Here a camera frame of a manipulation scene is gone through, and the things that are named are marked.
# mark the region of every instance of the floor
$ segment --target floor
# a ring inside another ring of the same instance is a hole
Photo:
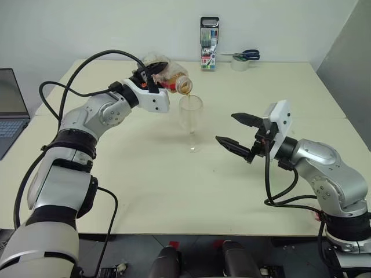
[[[245,246],[258,265],[282,265],[286,278],[329,277],[327,268],[317,255],[317,245],[296,244],[274,247],[267,237],[249,236],[184,236],[184,235],[123,235],[109,242],[102,267],[123,262],[128,264],[125,278],[147,277],[153,260],[170,241],[179,242],[182,253],[182,278],[222,276],[223,261],[218,252],[222,240],[235,240]],[[102,243],[80,240],[80,266],[92,275],[98,261]]]

